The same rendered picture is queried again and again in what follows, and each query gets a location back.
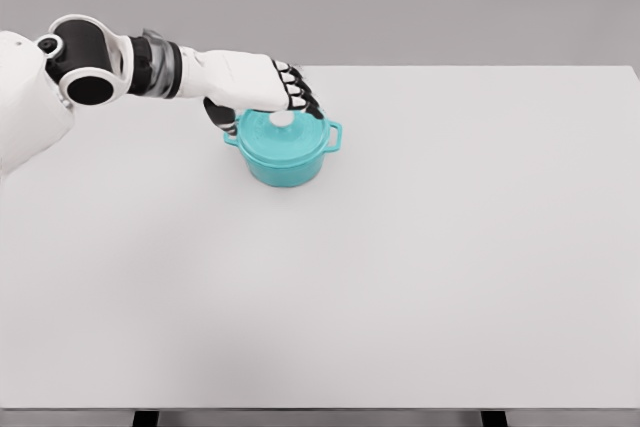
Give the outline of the teal pot lid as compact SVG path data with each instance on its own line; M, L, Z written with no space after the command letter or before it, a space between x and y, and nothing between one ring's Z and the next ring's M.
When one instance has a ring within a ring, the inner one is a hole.
M263 161L285 162L311 156L329 137L327 119L294 111L291 122L276 125L267 113L246 111L237 127L237 141L250 155Z

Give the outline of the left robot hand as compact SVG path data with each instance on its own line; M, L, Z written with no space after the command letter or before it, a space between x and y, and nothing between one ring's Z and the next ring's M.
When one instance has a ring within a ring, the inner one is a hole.
M229 50L200 53L206 94L203 105L213 124L237 135L237 115L246 110L277 113L302 111L322 120L324 114L300 70L266 54Z

